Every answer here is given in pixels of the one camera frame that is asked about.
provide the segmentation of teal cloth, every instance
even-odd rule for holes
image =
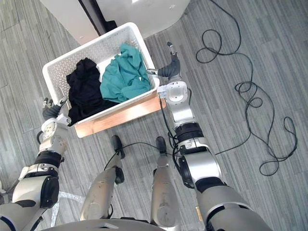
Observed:
[[[122,44],[120,50],[121,55],[116,55],[106,67],[100,86],[103,99],[117,103],[151,89],[142,54],[127,44]]]

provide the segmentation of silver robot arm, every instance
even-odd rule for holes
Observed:
[[[166,102],[182,157],[176,167],[186,187],[194,189],[208,231],[271,231],[263,219],[223,182],[214,153],[189,106],[187,85],[180,76],[180,61],[168,42],[171,64],[148,74],[168,77]]]
[[[63,97],[55,106],[48,99],[44,101],[43,141],[34,164],[22,169],[12,203],[0,205],[1,231],[33,231],[41,215],[58,200],[58,168],[64,160],[67,125],[71,122],[58,114],[66,100]]]

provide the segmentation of floor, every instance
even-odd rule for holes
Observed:
[[[276,109],[270,144],[277,155],[292,149],[293,138],[283,129],[290,116],[296,126],[298,148],[271,177],[259,173],[269,159],[266,147],[255,138],[241,147],[218,155],[225,181],[234,187],[274,230],[308,230],[308,2],[306,0],[217,0],[239,22],[240,52],[254,63],[254,81],[272,98]],[[8,188],[23,166],[33,163],[38,144],[35,135],[43,122],[41,103],[48,96],[42,67],[77,47],[76,41],[38,0],[0,1],[0,179]],[[213,3],[192,0],[182,18],[169,29],[145,40],[154,64],[169,62],[167,41],[178,49],[183,79],[193,90],[192,108],[214,152],[243,141],[247,134],[243,100],[234,85],[249,79],[250,67],[242,56],[218,57],[200,64],[196,52],[203,47],[201,34],[214,28],[222,34],[222,52],[234,49],[238,33],[234,22]],[[206,41],[217,46],[217,37]],[[210,59],[212,54],[202,53]],[[264,139],[270,126],[269,102],[251,111],[252,129]],[[86,195],[91,181],[113,154],[112,135],[124,144],[166,136],[160,112],[79,139],[69,131],[68,150],[60,169],[60,190]],[[158,153],[136,145],[126,149],[123,170],[126,181],[115,187],[113,217],[149,219],[152,172]],[[199,221],[193,190],[185,188],[172,169],[181,210],[182,230],[204,230]],[[78,220],[81,203],[60,199],[56,225]],[[38,230],[51,226],[51,210]]]

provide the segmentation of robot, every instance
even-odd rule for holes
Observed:
[[[222,180],[214,153],[189,104],[188,88],[180,76],[180,61],[175,47],[168,42],[171,63],[161,69],[147,70],[148,74],[168,78],[164,86],[167,108],[176,133],[179,163],[173,160],[186,187],[194,190],[207,231],[271,231],[250,205]],[[33,231],[42,214],[58,200],[60,163],[64,160],[70,118],[60,114],[67,97],[52,106],[44,101],[41,126],[43,141],[32,166],[24,167],[19,177],[12,203],[0,205],[0,231]],[[160,156],[154,171],[151,221],[133,218],[110,219],[114,183],[124,181],[121,159],[125,157],[118,136],[112,137],[115,154],[91,185],[81,209],[80,221],[64,224],[46,231],[179,231],[180,210],[172,185],[164,138],[156,139]]]

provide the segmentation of white plastic basket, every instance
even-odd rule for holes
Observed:
[[[44,65],[43,75],[52,100],[58,102],[63,96],[68,96],[69,85],[66,81],[66,76],[76,69],[76,64],[81,59],[87,57],[96,64],[110,60],[120,53],[120,45],[122,43],[127,43],[137,48],[143,55],[145,67],[147,69],[154,68],[148,49],[137,26],[134,23],[126,23]],[[159,79],[149,75],[149,80],[151,83],[150,91],[83,119],[78,123],[105,116],[151,95],[157,90]]]

